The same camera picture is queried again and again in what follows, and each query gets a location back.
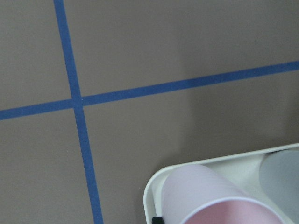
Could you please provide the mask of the pink plastic cup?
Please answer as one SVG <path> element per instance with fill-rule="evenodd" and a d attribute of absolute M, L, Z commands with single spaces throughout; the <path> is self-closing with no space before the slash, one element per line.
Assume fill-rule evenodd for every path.
<path fill-rule="evenodd" d="M 175 169 L 162 188 L 166 224 L 282 224 L 269 206 L 202 165 Z"/>

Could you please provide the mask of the grey plastic cup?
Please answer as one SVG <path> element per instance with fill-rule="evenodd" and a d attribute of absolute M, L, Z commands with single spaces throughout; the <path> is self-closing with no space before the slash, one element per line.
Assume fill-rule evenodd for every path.
<path fill-rule="evenodd" d="M 259 170 L 266 195 L 294 222 L 299 222 L 299 151 L 283 150 L 267 156 Z"/>

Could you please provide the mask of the cream plastic tray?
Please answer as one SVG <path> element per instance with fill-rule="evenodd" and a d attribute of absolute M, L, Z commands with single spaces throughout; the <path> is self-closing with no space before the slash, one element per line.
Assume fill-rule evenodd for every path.
<path fill-rule="evenodd" d="M 290 217 L 271 201 L 262 190 L 259 183 L 259 168 L 263 160 L 271 153 L 298 149 L 299 144 L 295 143 L 164 167 L 149 179 L 144 190 L 143 206 L 146 223 L 151 224 L 153 217 L 160 217 L 162 215 L 162 187 L 166 178 L 173 172 L 173 170 L 181 166 L 197 164 L 204 165 L 227 178 L 243 191 L 274 209 L 286 224 L 292 224 L 294 222 Z"/>

